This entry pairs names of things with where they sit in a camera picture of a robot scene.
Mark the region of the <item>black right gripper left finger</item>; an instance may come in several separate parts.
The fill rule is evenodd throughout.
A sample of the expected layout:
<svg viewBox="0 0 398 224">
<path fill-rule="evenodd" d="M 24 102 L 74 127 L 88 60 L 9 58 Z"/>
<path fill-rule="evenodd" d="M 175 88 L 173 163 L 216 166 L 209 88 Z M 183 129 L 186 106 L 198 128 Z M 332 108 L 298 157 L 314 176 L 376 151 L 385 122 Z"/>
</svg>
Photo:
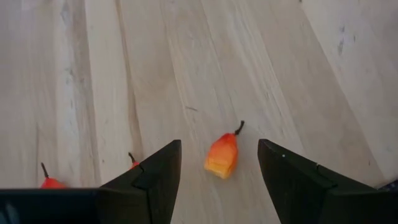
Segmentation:
<svg viewBox="0 0 398 224">
<path fill-rule="evenodd" d="M 2 189 L 1 223 L 170 223 L 181 163 L 173 140 L 101 187 Z"/>
</svg>

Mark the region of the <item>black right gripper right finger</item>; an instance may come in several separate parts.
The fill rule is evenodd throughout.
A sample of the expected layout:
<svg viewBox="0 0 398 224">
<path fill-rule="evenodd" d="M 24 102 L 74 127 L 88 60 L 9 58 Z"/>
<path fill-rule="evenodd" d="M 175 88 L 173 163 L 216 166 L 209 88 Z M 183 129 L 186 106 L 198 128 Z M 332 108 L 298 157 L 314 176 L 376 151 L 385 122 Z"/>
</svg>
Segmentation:
<svg viewBox="0 0 398 224">
<path fill-rule="evenodd" d="M 281 223 L 397 223 L 397 182 L 375 189 L 268 139 L 257 156 Z"/>
</svg>

